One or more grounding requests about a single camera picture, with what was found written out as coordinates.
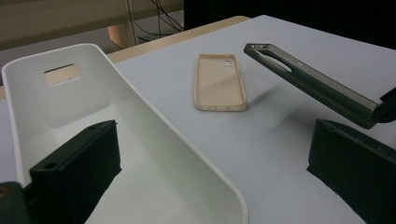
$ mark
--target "cable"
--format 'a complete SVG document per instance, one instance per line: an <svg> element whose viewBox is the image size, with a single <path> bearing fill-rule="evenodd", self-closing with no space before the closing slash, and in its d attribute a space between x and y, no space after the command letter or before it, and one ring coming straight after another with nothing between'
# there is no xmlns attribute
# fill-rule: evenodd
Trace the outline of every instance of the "cable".
<svg viewBox="0 0 396 224"><path fill-rule="evenodd" d="M165 14L165 16L168 18L168 20L172 23L172 21L174 21L182 30L184 30L184 27L181 26L175 19L173 19L171 16L169 16L168 13L165 12L163 5L161 4L160 0L158 0L158 3L160 5L160 9L162 10L162 12Z"/></svg>
<svg viewBox="0 0 396 224"><path fill-rule="evenodd" d="M128 12L129 12L129 20L131 21L131 28L132 28L132 33L134 34L134 21L132 20L132 11L131 8L129 7L129 0L126 0L126 5L128 5Z"/></svg>
<svg viewBox="0 0 396 224"><path fill-rule="evenodd" d="M137 38L139 38L139 39L141 39L141 40L143 40L143 41L145 41L145 42L149 42L149 40L147 40L146 38L143 38L143 37L141 37L141 36L138 36Z"/></svg>
<svg viewBox="0 0 396 224"><path fill-rule="evenodd" d="M184 27L181 26L181 25L180 25L175 19L173 19L171 16L169 16L169 14L163 9L163 5L161 4L161 1L160 1L160 0L156 0L157 3L155 3L153 0L150 0L150 1L151 1L152 4L154 4L154 5L157 7L157 9L159 9L160 11L163 12L163 14L166 16L166 18L167 18L171 23L172 23L172 21L174 21L174 22L181 28L181 30L179 30L173 23L172 23L172 25L171 25L171 24L169 24L167 21L165 21L165 20L161 17L161 18L163 19L163 21L165 21L169 26L175 28L175 29L178 30L178 31L184 31Z"/></svg>
<svg viewBox="0 0 396 224"><path fill-rule="evenodd" d="M159 35L159 34L154 34L154 33L145 31L142 27L140 27L140 26L137 24L137 22L135 22L134 24L135 24L141 31L143 31L143 32L146 33L146 34L149 34L149 35Z"/></svg>
<svg viewBox="0 0 396 224"><path fill-rule="evenodd" d="M160 20L160 9L157 7L157 16L158 16L158 31L160 32L160 37L163 37L162 35L161 35L161 20Z"/></svg>

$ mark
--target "white table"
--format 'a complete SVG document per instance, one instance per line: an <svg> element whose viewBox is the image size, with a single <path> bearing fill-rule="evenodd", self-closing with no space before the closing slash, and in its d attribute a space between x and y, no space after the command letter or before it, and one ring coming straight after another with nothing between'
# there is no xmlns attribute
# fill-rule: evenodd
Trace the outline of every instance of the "white table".
<svg viewBox="0 0 396 224"><path fill-rule="evenodd" d="M396 51L260 16L117 63L148 101L241 190L251 224L361 224L330 188L306 171L316 119L342 122L396 148L396 122L363 130L249 58L246 43L274 44L379 103L396 86ZM193 106L199 53L232 53L247 91L245 112ZM0 102L0 170L16 178L7 104Z"/></svg>

